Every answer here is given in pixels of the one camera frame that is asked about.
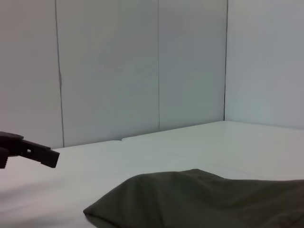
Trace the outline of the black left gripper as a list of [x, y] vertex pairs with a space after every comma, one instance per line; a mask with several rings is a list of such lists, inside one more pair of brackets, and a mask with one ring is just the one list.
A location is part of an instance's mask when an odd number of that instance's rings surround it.
[[0, 132], [0, 168], [5, 169], [8, 158], [22, 156], [40, 162], [50, 168], [56, 168], [60, 153], [51, 148], [23, 140], [18, 134]]

